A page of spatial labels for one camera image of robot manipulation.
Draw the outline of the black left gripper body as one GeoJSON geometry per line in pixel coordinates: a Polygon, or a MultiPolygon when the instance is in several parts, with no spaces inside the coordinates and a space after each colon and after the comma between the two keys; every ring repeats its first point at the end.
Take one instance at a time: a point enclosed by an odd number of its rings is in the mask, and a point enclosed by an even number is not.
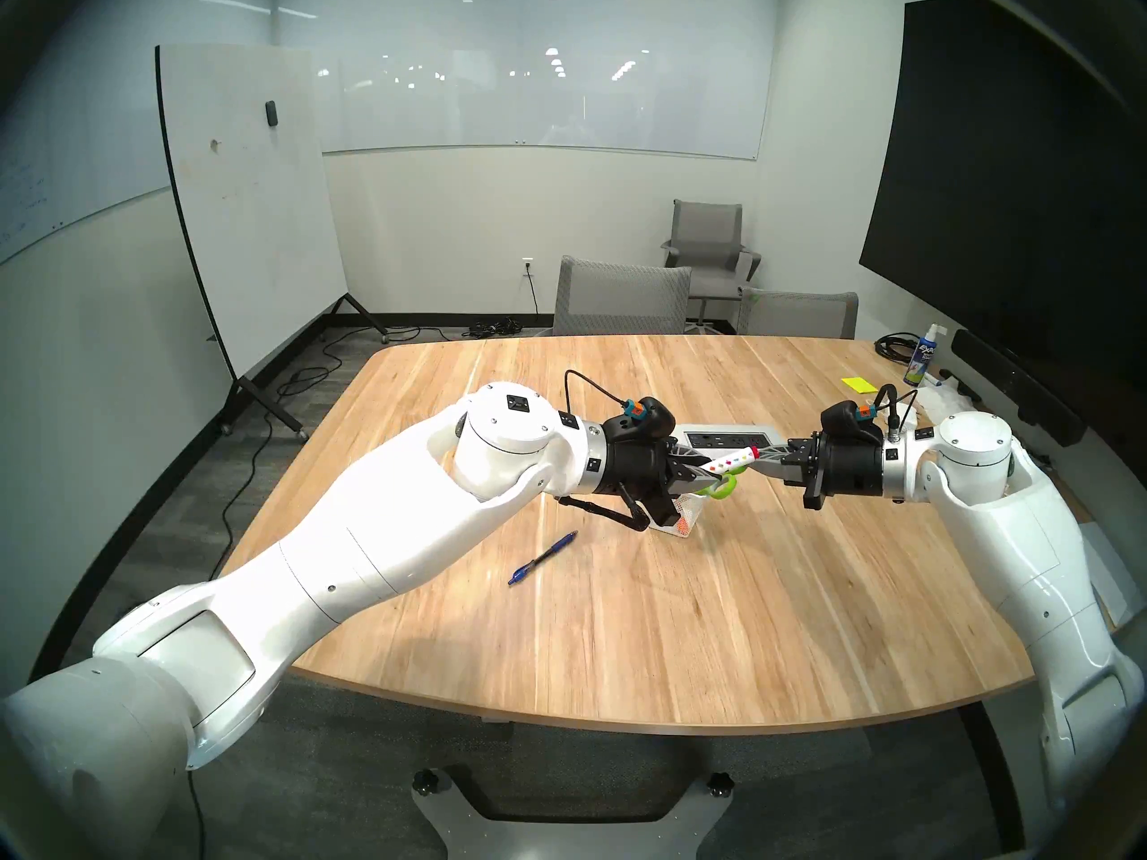
{"type": "Polygon", "coordinates": [[[676,497],[668,494],[668,482],[679,474],[670,462],[677,438],[653,441],[627,440],[607,445],[600,495],[616,495],[627,514],[599,508],[599,515],[626,527],[674,527],[679,519],[676,497]]]}

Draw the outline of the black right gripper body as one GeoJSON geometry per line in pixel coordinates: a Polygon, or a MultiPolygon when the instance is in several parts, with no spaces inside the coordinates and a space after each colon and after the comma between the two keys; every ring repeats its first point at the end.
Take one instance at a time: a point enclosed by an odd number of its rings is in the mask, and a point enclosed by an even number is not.
{"type": "Polygon", "coordinates": [[[835,495],[883,497],[883,440],[871,443],[816,432],[810,444],[807,460],[802,466],[805,509],[819,513],[825,500],[835,495]]]}

